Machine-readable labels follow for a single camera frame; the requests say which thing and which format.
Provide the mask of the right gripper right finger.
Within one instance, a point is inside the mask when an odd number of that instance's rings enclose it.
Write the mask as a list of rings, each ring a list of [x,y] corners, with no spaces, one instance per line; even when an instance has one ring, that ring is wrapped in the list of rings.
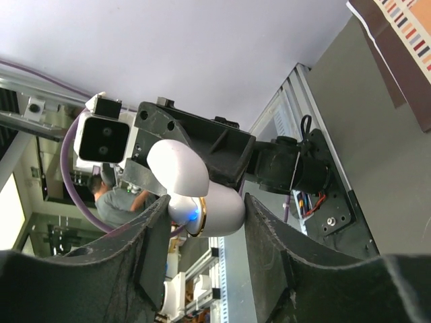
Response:
[[[332,250],[244,197],[259,322],[429,322],[430,257],[359,260]]]

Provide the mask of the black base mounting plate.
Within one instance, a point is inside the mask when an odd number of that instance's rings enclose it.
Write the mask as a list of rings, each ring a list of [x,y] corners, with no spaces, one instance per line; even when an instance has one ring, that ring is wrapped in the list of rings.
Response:
[[[308,237],[358,259],[379,255],[352,190],[345,188],[323,133],[313,129],[300,143],[297,189],[310,196],[311,215],[304,219]]]

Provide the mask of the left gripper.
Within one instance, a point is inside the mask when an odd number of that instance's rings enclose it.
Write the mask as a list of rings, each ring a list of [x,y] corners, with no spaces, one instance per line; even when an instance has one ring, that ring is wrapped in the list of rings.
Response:
[[[220,119],[179,110],[172,101],[165,106],[141,102],[121,162],[122,179],[157,196],[165,195],[166,189],[150,170],[147,155],[161,139],[188,145],[206,163],[209,179],[227,187],[238,186],[256,141],[254,136]]]

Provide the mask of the aluminium frame rail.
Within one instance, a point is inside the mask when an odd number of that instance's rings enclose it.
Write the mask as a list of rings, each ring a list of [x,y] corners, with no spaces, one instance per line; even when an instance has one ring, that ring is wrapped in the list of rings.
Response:
[[[339,162],[333,153],[333,144],[328,136],[325,124],[317,110],[316,102],[312,96],[312,92],[306,82],[306,74],[308,73],[307,67],[304,65],[296,65],[293,71],[289,74],[288,78],[283,84],[286,91],[286,97],[290,104],[292,115],[290,120],[292,126],[287,137],[291,137],[297,142],[305,139],[305,135],[313,129],[320,130],[328,144],[333,160],[336,164],[339,174],[341,175],[343,184],[346,189],[351,190],[345,185],[345,176],[343,170],[339,166]],[[167,99],[160,98],[155,103],[163,104]],[[126,114],[121,110],[121,119],[126,120],[131,128],[135,127],[134,122],[137,116]],[[70,141],[75,140],[77,129],[77,119],[71,125],[67,132],[57,127],[50,127],[49,125],[41,124],[39,122],[28,122],[25,118],[18,115],[3,115],[3,120],[10,126],[32,131],[40,136],[52,139],[54,141],[62,141],[61,150],[61,171],[66,173],[68,171],[67,164],[67,150]],[[307,215],[311,215],[313,210],[310,209],[310,196],[305,192],[299,190],[292,190],[289,194],[275,194],[260,189],[259,185],[248,180],[242,180],[240,188],[236,190],[244,201],[246,194],[254,196],[265,207],[267,207],[278,219],[285,224],[298,230],[300,233],[306,234],[304,219]],[[103,224],[98,219],[93,220],[94,225],[101,227],[104,230],[104,236],[115,229]],[[168,305],[168,293],[166,290],[166,282],[164,280],[164,293],[162,299],[162,307],[160,311],[165,310]]]

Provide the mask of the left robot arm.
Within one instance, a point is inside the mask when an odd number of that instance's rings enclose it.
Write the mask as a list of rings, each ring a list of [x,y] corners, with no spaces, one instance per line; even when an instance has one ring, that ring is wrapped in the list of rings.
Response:
[[[275,194],[292,190],[317,194],[331,181],[328,161],[307,156],[312,150],[309,139],[297,142],[278,136],[270,142],[258,141],[236,122],[206,119],[175,108],[170,100],[140,103],[134,125],[137,134],[131,140],[123,180],[156,195],[164,195],[167,186],[152,174],[147,157],[152,145],[162,139],[190,147],[205,163],[211,181],[235,190],[248,180]]]

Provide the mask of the patchwork orange placemat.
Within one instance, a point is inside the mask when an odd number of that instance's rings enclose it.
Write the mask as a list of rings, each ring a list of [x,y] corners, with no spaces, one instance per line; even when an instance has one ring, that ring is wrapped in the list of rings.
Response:
[[[430,131],[430,2],[347,1],[421,130]]]

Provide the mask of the white charging case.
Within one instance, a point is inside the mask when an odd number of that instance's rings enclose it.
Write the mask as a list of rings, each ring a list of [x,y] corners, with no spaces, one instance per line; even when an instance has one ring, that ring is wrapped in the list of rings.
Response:
[[[188,145],[162,139],[152,145],[147,164],[170,197],[169,216],[190,236],[229,236],[243,226],[242,197],[211,181],[204,161]]]

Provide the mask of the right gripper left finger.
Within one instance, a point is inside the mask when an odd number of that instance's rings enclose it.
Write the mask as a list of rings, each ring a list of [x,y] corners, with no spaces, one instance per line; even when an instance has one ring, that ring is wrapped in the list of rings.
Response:
[[[169,196],[64,256],[1,251],[2,322],[153,322],[162,307]]]

